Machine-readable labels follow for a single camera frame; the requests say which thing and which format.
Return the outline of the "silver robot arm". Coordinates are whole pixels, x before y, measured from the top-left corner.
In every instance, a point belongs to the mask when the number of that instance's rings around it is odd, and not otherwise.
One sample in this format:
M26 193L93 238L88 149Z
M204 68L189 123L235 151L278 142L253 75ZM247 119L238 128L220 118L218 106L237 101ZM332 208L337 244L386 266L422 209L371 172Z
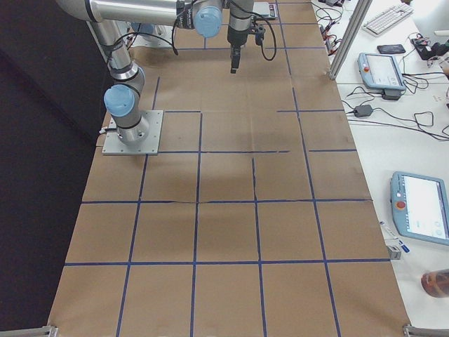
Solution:
M253 0L228 1L229 23L227 41L232 46L242 46L247 42L250 32Z
M138 109L145 75L131 59L118 23L195 29L201 36L210 38L220 31L222 11L227 8L227 40L231 45L231 72L235 73L241 47L248 38L253 10L252 1L59 1L58 5L71 16L91 24L114 79L114 85L105 93L105 105L115 121L117 138L127 145L141 143L148 135L149 123Z

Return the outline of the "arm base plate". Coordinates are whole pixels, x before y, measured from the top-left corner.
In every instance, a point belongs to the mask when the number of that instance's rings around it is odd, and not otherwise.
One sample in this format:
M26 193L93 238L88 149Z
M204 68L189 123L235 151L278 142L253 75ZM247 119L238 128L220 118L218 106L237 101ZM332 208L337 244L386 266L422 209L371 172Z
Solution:
M131 129L118 128L110 119L105 133L104 155L157 155L159 151L163 110L140 110L140 123Z

